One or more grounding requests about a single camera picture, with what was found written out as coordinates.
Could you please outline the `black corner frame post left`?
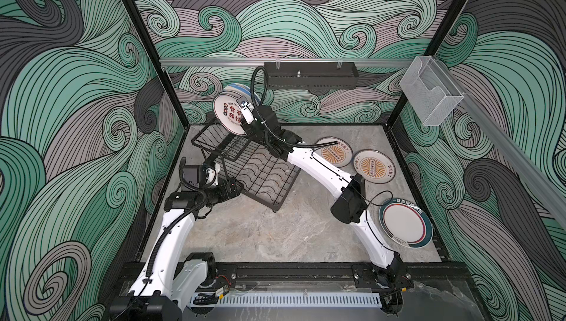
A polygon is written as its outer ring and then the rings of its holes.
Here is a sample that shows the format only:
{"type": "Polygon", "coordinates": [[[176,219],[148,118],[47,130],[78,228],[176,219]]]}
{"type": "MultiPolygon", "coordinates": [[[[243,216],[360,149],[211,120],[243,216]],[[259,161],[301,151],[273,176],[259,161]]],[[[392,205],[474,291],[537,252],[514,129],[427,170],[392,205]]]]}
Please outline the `black corner frame post left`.
{"type": "Polygon", "coordinates": [[[187,116],[185,115],[184,110],[181,106],[181,102],[179,101],[175,93],[175,88],[172,85],[172,81],[169,74],[162,69],[158,51],[156,50],[156,47],[150,38],[149,31],[145,27],[141,13],[139,12],[135,1],[134,0],[121,0],[121,1],[122,1],[122,5],[125,7],[126,12],[128,13],[129,18],[131,19],[134,25],[134,29],[141,38],[141,43],[144,46],[147,55],[149,56],[150,63],[152,64],[154,70],[156,71],[156,74],[162,84],[162,87],[164,88],[165,93],[167,94],[169,100],[171,101],[173,109],[175,110],[176,115],[179,117],[181,125],[183,126],[185,132],[188,132],[190,129],[190,124],[187,120],[187,116]]]}

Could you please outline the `aluminium rail wall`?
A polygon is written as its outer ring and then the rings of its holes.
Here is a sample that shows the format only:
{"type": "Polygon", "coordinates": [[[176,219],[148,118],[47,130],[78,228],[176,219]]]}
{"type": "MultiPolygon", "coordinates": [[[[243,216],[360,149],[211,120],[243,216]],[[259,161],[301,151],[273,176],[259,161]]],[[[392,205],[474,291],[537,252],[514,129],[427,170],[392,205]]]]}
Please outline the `aluminium rail wall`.
{"type": "Polygon", "coordinates": [[[526,95],[511,87],[511,94],[499,94],[495,82],[467,65],[449,69],[437,62],[463,96],[461,105],[483,133],[495,144],[505,161],[519,174],[523,184],[554,219],[565,226],[565,151],[556,145],[565,140],[551,135],[554,120],[565,124],[565,106],[545,105],[531,90],[526,95]]]}
{"type": "Polygon", "coordinates": [[[413,62],[412,59],[282,59],[282,58],[210,58],[210,57],[171,57],[161,58],[162,67],[256,67],[266,62],[275,62],[278,66],[289,62],[320,63],[330,62],[338,67],[345,62],[353,62],[361,68],[406,68],[413,62]]]}

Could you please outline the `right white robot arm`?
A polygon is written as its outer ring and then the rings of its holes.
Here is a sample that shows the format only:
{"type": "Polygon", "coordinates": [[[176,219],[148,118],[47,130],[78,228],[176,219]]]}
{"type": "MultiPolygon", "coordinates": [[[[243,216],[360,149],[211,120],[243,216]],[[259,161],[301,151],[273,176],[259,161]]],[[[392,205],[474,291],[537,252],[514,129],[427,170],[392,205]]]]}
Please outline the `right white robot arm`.
{"type": "Polygon", "coordinates": [[[368,212],[370,201],[362,194],[362,176],[339,169],[315,153],[314,145],[282,129],[270,107],[254,107],[242,101],[240,114],[241,127],[252,141],[263,145],[274,157],[299,167],[330,192],[335,198],[332,215],[354,229],[371,263],[393,281],[403,267],[402,259],[384,241],[368,212]]]}

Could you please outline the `aluminium rail back wall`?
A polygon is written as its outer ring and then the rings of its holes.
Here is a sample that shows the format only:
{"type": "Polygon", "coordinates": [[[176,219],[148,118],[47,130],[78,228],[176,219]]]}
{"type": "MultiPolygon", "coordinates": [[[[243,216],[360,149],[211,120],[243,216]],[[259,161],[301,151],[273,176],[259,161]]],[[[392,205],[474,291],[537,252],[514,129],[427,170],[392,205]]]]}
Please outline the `aluminium rail back wall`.
{"type": "Polygon", "coordinates": [[[289,62],[320,63],[330,62],[338,67],[345,62],[353,62],[361,68],[406,68],[413,62],[412,59],[282,59],[282,58],[210,58],[210,57],[171,57],[161,58],[162,67],[256,67],[266,62],[275,62],[278,66],[289,62]]]}

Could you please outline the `right sunburst pattern plate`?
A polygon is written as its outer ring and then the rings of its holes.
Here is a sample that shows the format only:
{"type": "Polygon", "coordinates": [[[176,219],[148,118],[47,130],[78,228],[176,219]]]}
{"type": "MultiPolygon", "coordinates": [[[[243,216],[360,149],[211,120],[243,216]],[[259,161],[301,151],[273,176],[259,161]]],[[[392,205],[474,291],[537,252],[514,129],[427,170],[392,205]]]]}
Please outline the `right sunburst pattern plate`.
{"type": "Polygon", "coordinates": [[[377,150],[359,151],[353,159],[353,166],[364,180],[375,184],[390,182],[396,175],[393,161],[377,150]]]}

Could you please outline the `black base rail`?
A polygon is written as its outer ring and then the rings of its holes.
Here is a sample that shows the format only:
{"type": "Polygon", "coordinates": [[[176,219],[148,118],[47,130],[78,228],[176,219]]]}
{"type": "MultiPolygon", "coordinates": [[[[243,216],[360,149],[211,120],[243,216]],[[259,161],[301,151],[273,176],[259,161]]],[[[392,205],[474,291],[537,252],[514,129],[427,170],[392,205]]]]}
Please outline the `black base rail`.
{"type": "Polygon", "coordinates": [[[408,287],[410,283],[440,280],[469,280],[471,273],[463,263],[407,263],[397,277],[397,284],[366,262],[334,263],[269,263],[218,262],[216,275],[209,284],[198,287],[199,292],[227,286],[231,290],[248,291],[266,283],[334,283],[373,292],[389,291],[394,287],[408,287]]]}

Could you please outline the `white plate green ring motif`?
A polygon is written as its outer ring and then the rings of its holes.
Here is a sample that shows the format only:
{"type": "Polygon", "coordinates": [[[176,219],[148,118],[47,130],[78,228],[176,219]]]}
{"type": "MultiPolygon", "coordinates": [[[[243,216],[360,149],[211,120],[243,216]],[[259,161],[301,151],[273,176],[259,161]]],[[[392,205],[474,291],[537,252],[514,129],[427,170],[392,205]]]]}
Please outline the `white plate green ring motif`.
{"type": "Polygon", "coordinates": [[[228,95],[228,94],[233,94],[236,98],[240,98],[241,96],[244,96],[243,94],[241,94],[240,92],[237,92],[237,90],[235,88],[233,88],[230,85],[226,86],[222,92],[223,95],[228,95]]]}

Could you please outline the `white plate teal red rim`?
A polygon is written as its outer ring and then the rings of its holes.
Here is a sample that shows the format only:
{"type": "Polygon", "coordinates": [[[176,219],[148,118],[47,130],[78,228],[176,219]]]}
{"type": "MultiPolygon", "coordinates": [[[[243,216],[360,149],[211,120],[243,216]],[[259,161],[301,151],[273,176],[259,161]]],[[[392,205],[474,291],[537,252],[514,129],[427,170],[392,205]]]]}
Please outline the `white plate teal red rim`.
{"type": "Polygon", "coordinates": [[[433,225],[428,215],[416,203],[392,198],[380,206],[380,225],[397,244],[420,249],[433,240],[433,225]]]}

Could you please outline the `aluminium rail right wall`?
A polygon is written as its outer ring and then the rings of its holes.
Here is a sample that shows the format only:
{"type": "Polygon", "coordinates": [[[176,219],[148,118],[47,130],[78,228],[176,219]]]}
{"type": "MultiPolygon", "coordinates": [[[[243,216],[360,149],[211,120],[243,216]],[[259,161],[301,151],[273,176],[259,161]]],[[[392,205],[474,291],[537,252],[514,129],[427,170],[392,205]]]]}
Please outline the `aluminium rail right wall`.
{"type": "Polygon", "coordinates": [[[495,82],[467,65],[449,69],[437,62],[463,96],[461,105],[483,133],[495,144],[505,161],[519,174],[523,184],[554,219],[565,226],[565,151],[556,145],[565,140],[551,135],[554,120],[565,124],[565,106],[545,105],[531,90],[526,95],[511,87],[511,94],[499,94],[495,82]]]}

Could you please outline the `white plate red characters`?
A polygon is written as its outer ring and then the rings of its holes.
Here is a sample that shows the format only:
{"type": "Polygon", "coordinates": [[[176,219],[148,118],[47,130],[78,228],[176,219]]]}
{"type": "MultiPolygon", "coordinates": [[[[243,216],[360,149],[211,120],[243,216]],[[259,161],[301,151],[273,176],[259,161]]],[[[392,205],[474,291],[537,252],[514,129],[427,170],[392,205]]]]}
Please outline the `white plate red characters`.
{"type": "Polygon", "coordinates": [[[213,101],[213,110],[216,118],[228,132],[239,136],[246,134],[241,124],[243,117],[241,107],[233,95],[216,96],[213,101]]]}

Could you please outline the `black hanging wall tray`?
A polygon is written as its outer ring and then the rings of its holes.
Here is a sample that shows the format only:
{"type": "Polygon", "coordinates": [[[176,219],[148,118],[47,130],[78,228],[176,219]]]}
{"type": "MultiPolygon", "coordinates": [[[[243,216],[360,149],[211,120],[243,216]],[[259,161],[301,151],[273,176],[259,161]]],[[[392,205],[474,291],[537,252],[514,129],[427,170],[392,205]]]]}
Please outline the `black hanging wall tray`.
{"type": "Polygon", "coordinates": [[[264,68],[268,84],[282,90],[350,90],[358,86],[360,78],[353,62],[345,62],[340,67],[330,62],[289,62],[280,66],[266,62],[264,68]]]}

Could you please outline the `clear plastic wall bin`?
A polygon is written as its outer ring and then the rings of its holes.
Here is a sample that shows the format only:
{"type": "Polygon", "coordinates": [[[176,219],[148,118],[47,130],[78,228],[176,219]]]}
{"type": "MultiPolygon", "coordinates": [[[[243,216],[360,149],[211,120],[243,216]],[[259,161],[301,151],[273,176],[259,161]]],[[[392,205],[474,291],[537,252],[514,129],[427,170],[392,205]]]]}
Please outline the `clear plastic wall bin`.
{"type": "Polygon", "coordinates": [[[440,126],[464,99],[448,67],[432,56],[416,57],[400,86],[423,126],[440,126]]]}

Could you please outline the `black corner frame post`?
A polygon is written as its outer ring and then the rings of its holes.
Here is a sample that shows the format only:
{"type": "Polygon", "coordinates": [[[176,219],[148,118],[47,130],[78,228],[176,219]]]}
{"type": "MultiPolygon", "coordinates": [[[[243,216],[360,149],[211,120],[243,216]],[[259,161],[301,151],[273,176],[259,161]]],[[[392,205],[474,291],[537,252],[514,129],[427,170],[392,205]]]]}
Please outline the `black corner frame post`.
{"type": "Polygon", "coordinates": [[[141,38],[141,43],[144,46],[147,55],[149,56],[150,63],[152,64],[154,70],[156,71],[156,74],[162,84],[162,87],[164,88],[165,93],[167,94],[169,100],[171,101],[173,109],[175,110],[176,115],[179,117],[181,125],[183,126],[185,132],[188,132],[190,129],[190,124],[187,120],[187,116],[185,115],[184,110],[181,106],[181,102],[179,101],[175,93],[175,88],[172,85],[172,81],[169,74],[162,69],[158,51],[156,50],[156,47],[150,38],[149,31],[145,27],[141,13],[139,12],[135,1],[134,0],[121,0],[121,1],[122,1],[122,5],[125,7],[126,12],[128,13],[129,18],[131,19],[134,25],[134,29],[141,38]]]}
{"type": "Polygon", "coordinates": [[[429,42],[424,55],[434,56],[438,52],[442,42],[452,29],[453,24],[458,19],[458,16],[461,14],[461,11],[467,1],[468,0],[453,0],[451,2],[447,10],[447,14],[444,16],[439,28],[433,36],[433,39],[429,42]]]}

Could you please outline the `black corner frame post right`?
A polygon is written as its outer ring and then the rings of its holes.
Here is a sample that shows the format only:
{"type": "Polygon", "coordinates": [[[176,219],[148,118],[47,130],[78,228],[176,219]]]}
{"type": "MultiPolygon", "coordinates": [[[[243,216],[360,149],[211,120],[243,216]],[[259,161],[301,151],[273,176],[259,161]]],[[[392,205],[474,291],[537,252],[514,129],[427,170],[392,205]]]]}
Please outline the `black corner frame post right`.
{"type": "Polygon", "coordinates": [[[458,16],[461,14],[461,11],[467,1],[468,0],[453,0],[451,2],[447,10],[447,14],[444,16],[439,28],[433,36],[433,39],[429,42],[424,55],[434,56],[438,52],[442,42],[452,29],[453,24],[458,19],[458,16]]]}

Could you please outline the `black dish rack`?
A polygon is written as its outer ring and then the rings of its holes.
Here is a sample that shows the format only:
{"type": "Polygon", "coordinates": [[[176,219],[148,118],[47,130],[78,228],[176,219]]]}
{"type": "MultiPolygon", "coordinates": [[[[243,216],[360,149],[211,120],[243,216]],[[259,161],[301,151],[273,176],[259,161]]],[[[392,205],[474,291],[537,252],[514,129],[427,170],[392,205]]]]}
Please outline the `black dish rack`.
{"type": "Polygon", "coordinates": [[[220,177],[233,177],[244,185],[243,194],[278,212],[300,169],[274,157],[252,140],[227,131],[218,121],[203,126],[191,139],[206,163],[220,166],[220,177]]]}

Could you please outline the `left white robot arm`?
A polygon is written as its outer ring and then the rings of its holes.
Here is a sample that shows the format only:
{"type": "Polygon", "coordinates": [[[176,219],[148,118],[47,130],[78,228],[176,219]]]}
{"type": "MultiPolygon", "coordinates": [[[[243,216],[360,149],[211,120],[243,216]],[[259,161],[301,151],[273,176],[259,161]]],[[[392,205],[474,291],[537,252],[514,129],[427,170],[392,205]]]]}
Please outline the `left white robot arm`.
{"type": "Polygon", "coordinates": [[[164,204],[161,233],[150,257],[125,296],[106,312],[108,320],[181,320],[196,290],[215,280],[214,256],[198,254],[176,273],[183,244],[198,220],[199,211],[238,197],[244,185],[234,179],[209,187],[181,183],[164,204]]]}

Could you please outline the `blue striped plate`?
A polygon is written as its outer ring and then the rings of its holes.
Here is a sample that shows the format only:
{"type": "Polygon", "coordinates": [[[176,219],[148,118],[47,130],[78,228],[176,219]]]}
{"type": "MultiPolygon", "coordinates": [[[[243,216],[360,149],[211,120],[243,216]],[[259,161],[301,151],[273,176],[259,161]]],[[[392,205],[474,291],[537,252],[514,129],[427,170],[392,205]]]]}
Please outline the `blue striped plate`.
{"type": "MultiPolygon", "coordinates": [[[[235,88],[237,92],[240,92],[244,96],[247,96],[249,98],[251,97],[251,88],[248,85],[233,83],[231,84],[231,86],[235,88]]],[[[254,92],[254,97],[257,102],[260,102],[261,98],[257,92],[254,92]]]]}

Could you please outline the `left sunburst pattern plate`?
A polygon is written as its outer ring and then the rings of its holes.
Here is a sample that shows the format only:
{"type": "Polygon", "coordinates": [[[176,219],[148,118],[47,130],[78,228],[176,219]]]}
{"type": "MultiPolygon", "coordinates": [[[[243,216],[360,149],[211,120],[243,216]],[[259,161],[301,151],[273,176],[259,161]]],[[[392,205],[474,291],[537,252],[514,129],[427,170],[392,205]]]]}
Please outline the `left sunburst pattern plate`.
{"type": "Polygon", "coordinates": [[[315,152],[323,157],[324,160],[338,168],[348,166],[352,162],[353,151],[352,147],[346,141],[336,137],[325,137],[321,138],[316,143],[328,144],[335,141],[337,144],[318,148],[315,152]]]}

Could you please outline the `sunburst pattern plate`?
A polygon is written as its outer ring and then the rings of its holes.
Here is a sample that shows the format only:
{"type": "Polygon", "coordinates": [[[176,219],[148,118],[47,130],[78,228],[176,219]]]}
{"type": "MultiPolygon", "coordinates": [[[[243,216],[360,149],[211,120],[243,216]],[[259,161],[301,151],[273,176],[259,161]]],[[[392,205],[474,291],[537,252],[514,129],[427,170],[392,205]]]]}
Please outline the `sunburst pattern plate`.
{"type": "Polygon", "coordinates": [[[390,182],[396,175],[393,161],[377,150],[359,151],[353,159],[353,166],[364,180],[375,184],[390,182]]]}
{"type": "Polygon", "coordinates": [[[338,168],[348,166],[352,162],[353,151],[352,147],[346,141],[336,137],[325,137],[321,138],[316,143],[328,144],[335,141],[337,144],[318,148],[315,152],[323,157],[324,160],[338,168]]]}

